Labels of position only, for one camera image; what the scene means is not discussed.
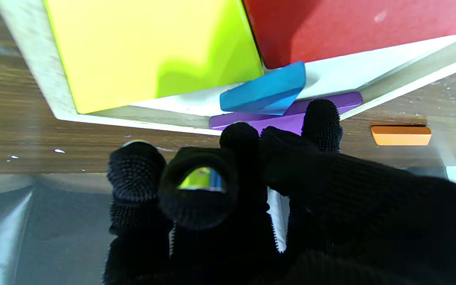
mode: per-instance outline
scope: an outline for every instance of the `wooden block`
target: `wooden block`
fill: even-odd
[[[267,68],[456,34],[456,1],[243,0]]]
[[[379,146],[426,146],[432,132],[427,127],[373,126],[372,135]]]
[[[81,114],[263,75],[240,1],[45,2]]]

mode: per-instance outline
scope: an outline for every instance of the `gloved hand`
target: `gloved hand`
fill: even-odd
[[[220,148],[182,148],[168,166],[145,142],[113,152],[107,172],[114,187],[110,231],[119,237],[110,246],[105,283],[163,281],[195,270],[215,276],[233,267],[246,269],[231,278],[257,274],[263,263],[255,259],[270,261],[266,257],[277,254],[258,174],[258,140],[254,128],[237,123],[222,133]],[[179,189],[204,166],[219,173],[224,192]]]

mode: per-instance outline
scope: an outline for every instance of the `glove finger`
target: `glove finger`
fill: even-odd
[[[232,151],[181,148],[166,166],[158,191],[160,208],[181,227],[210,229],[237,206],[239,180]]]
[[[310,140],[295,133],[275,127],[265,128],[261,132],[258,147],[258,158],[261,166],[265,167],[275,157],[294,148],[305,151],[318,150]]]
[[[340,151],[342,127],[337,107],[327,99],[311,101],[302,125],[302,137],[312,141],[320,151]]]
[[[258,131],[245,122],[238,122],[226,127],[219,138],[221,148],[229,148],[238,159],[256,157],[258,149]]]
[[[107,177],[114,197],[110,206],[112,233],[170,226],[155,199],[165,165],[158,150],[143,141],[125,144],[110,154]]]

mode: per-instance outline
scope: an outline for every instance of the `textured fingertip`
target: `textured fingertip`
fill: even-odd
[[[144,142],[134,142],[114,151],[107,170],[114,199],[140,203],[154,198],[165,165],[158,150]]]
[[[254,152],[258,147],[258,131],[245,122],[226,127],[219,138],[221,148],[229,148],[235,153]]]
[[[340,151],[342,127],[339,112],[332,101],[318,99],[309,103],[302,137],[312,141],[320,151]]]

